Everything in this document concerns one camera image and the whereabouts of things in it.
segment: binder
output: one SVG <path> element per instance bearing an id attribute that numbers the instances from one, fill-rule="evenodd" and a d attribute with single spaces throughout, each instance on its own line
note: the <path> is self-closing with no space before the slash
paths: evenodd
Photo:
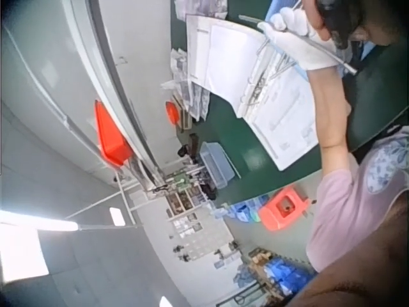
<path id="1" fill-rule="evenodd" d="M 189 82 L 228 101 L 282 171 L 318 144 L 314 101 L 295 62 L 265 40 L 239 24 L 187 16 Z"/>

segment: fluorescent light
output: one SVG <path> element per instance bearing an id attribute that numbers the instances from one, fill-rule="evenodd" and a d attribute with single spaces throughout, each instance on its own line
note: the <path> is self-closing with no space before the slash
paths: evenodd
<path id="1" fill-rule="evenodd" d="M 0 223 L 0 261 L 5 283 L 48 275 L 35 229 Z"/>
<path id="2" fill-rule="evenodd" d="M 74 232 L 78 230 L 78 224 L 58 219 L 46 219 L 38 216 L 27 216 L 0 210 L 0 223 L 15 226 L 30 227 L 37 230 L 50 230 L 54 232 Z"/>
<path id="3" fill-rule="evenodd" d="M 123 219 L 121 209 L 111 207 L 109 208 L 109 212 L 111 213 L 115 226 L 125 226 L 125 220 Z"/>
<path id="4" fill-rule="evenodd" d="M 159 302 L 159 307 L 173 307 L 166 297 L 162 296 Z"/>

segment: orange stool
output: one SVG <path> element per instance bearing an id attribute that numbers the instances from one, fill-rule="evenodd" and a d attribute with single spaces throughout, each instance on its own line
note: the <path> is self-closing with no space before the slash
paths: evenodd
<path id="1" fill-rule="evenodd" d="M 309 199 L 302 200 L 293 186 L 289 185 L 259 209 L 258 215 L 268 230 L 280 230 L 301 216 L 309 204 Z"/>

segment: red object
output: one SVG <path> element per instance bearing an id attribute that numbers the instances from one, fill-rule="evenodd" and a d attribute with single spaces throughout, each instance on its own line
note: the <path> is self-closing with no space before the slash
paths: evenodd
<path id="1" fill-rule="evenodd" d="M 269 200 L 258 211 L 258 215 L 264 226 L 273 232 L 293 223 L 309 204 L 309 199 L 302 200 L 294 188 L 289 185 Z"/>
<path id="2" fill-rule="evenodd" d="M 122 166 L 132 156 L 133 151 L 105 106 L 98 100 L 95 101 L 95 117 L 101 154 L 109 162 Z"/>
<path id="3" fill-rule="evenodd" d="M 176 125 L 180 119 L 178 108 L 171 101 L 166 102 L 166 113 L 167 117 L 173 125 Z"/>

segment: gloved hand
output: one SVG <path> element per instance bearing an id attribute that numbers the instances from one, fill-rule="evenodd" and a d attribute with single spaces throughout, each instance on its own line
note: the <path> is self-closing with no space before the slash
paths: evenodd
<path id="1" fill-rule="evenodd" d="M 307 15 L 303 10 L 282 8 L 280 13 L 271 17 L 270 22 L 260 22 L 258 28 L 263 30 L 273 45 L 293 58 L 304 70 L 316 70 L 338 65 L 337 61 L 324 52 L 311 47 L 295 35 L 285 32 L 286 29 L 289 29 L 299 35 L 308 36 L 327 50 L 336 53 L 336 46 L 333 41 L 324 42 L 320 38 L 308 22 Z"/>

